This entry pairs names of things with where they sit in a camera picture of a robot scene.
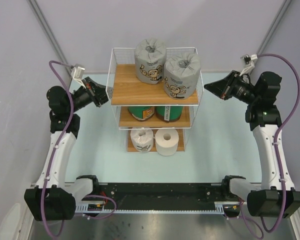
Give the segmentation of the grey roll front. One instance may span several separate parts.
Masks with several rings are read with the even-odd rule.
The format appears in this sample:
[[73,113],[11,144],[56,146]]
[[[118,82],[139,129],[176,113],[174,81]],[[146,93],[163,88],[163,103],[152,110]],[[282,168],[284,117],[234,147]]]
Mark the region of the grey roll front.
[[179,53],[164,64],[163,89],[172,99],[189,98],[196,90],[201,73],[201,60],[197,53]]

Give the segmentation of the white wire wooden shelf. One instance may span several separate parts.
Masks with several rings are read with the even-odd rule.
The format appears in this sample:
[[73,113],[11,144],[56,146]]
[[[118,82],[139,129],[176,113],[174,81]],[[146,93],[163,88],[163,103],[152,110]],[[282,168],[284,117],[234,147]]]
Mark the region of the white wire wooden shelf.
[[[164,83],[147,84],[138,80],[135,70],[134,48],[115,47],[111,50],[106,83],[106,94],[112,107],[118,128],[130,131],[132,128],[175,129],[179,141],[177,151],[184,152],[194,125],[199,105],[204,93],[203,79],[200,77],[195,92],[186,99],[173,99],[164,91]],[[139,121],[129,112],[129,107],[182,106],[180,119],[165,122],[157,116]]]

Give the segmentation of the unwrapped white paper roll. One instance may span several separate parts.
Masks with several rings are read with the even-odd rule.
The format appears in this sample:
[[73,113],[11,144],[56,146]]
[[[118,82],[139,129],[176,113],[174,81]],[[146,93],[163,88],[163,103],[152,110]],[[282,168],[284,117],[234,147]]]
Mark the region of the unwrapped white paper roll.
[[176,153],[179,144],[179,134],[176,129],[158,129],[155,133],[156,151],[162,156],[171,156]]

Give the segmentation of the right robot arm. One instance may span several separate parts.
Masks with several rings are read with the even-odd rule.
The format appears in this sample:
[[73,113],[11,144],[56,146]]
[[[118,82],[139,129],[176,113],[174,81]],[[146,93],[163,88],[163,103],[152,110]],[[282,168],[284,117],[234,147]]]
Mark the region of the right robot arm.
[[232,97],[247,104],[245,121],[257,144],[261,165],[261,186],[248,182],[243,176],[227,175],[222,180],[221,196],[232,201],[239,197],[246,201],[253,217],[291,217],[300,208],[300,191],[290,177],[282,146],[282,124],[275,105],[281,89],[282,77],[263,72],[256,84],[244,80],[237,71],[225,78],[207,83],[204,88],[222,100]]

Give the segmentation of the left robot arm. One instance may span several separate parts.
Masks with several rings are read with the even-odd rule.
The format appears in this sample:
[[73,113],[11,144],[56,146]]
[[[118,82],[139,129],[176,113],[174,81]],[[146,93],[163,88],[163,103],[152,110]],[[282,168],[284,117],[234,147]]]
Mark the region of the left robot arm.
[[27,189],[24,200],[36,221],[71,220],[77,203],[87,197],[95,200],[101,188],[95,175],[80,175],[66,187],[65,177],[70,154],[78,138],[80,117],[71,113],[93,103],[101,107],[108,102],[106,86],[90,77],[74,92],[61,86],[51,87],[46,98],[50,108],[50,146],[42,173],[34,188]]

